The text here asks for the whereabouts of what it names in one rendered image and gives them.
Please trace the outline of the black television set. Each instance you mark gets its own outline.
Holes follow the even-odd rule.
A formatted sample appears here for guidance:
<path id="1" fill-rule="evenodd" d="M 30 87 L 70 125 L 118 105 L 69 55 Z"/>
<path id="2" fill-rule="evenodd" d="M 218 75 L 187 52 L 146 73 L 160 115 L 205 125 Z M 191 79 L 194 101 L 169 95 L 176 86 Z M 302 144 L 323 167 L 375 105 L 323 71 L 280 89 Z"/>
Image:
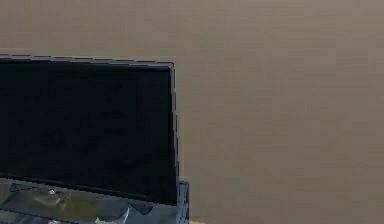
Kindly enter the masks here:
<path id="1" fill-rule="evenodd" d="M 171 62 L 0 56 L 0 177 L 173 205 Z"/>

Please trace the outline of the grey television stand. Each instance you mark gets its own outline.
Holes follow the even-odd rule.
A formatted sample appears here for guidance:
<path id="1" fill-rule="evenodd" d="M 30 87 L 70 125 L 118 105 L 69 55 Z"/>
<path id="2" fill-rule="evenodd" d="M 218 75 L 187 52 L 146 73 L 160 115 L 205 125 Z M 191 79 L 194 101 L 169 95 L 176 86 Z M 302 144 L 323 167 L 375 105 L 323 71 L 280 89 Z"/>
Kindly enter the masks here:
<path id="1" fill-rule="evenodd" d="M 189 184 L 166 205 L 0 178 L 0 224 L 190 224 Z"/>

